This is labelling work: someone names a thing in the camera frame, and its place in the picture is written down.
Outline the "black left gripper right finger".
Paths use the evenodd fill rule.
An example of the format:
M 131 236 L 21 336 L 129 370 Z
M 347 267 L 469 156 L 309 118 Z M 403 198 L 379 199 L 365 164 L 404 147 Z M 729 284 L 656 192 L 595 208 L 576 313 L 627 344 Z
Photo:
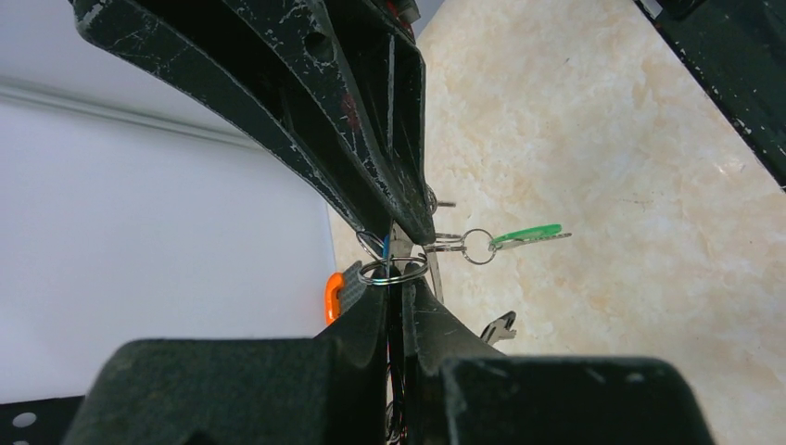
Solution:
M 510 356 L 469 330 L 424 280 L 402 288 L 411 444 L 710 444 L 690 386 L 668 362 Z

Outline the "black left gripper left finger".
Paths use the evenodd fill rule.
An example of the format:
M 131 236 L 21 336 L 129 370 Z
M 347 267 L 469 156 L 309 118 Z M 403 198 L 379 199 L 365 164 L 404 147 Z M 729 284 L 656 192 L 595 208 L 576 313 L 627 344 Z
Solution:
M 388 290 L 310 338 L 148 338 L 105 363 L 68 444 L 382 444 Z

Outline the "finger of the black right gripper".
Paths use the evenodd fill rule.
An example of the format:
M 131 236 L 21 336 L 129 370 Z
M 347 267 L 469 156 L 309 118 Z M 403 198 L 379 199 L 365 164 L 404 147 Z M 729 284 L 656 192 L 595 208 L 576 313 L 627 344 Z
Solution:
M 436 237 L 425 181 L 425 61 L 413 1 L 231 1 L 294 78 L 289 123 L 316 188 L 358 231 Z
M 337 131 L 286 66 L 221 1 L 73 1 L 78 34 L 270 151 L 357 232 L 390 219 Z

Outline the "green plastic key tag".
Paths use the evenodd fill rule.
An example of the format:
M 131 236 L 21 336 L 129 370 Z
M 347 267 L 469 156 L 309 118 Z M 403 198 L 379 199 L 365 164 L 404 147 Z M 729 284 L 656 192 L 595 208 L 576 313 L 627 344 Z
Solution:
M 549 236 L 559 235 L 563 231 L 563 227 L 559 223 L 546 224 L 531 228 L 526 228 L 508 234 L 499 235 L 491 239 L 492 245 L 502 245 L 513 241 L 530 241 Z

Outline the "blue plastic key tag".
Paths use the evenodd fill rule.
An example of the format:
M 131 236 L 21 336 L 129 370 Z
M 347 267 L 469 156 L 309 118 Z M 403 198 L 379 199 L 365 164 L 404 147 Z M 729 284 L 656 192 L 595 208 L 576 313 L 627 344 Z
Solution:
M 382 258 L 388 259 L 390 257 L 390 235 L 386 235 L 383 239 L 383 253 Z

